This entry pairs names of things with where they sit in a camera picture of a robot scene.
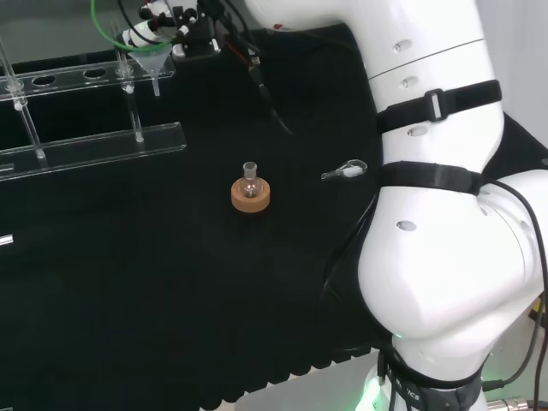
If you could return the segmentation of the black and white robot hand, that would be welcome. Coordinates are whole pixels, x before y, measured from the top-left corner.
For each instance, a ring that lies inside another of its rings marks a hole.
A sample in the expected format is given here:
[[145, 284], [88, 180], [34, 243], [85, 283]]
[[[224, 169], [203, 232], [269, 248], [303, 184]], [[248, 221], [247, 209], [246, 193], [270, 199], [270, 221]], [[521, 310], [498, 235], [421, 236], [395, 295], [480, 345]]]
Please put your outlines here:
[[116, 41], [130, 51], [170, 45], [177, 61], [220, 52], [214, 18], [201, 1], [139, 1], [133, 9], [124, 1], [116, 5], [127, 25]]

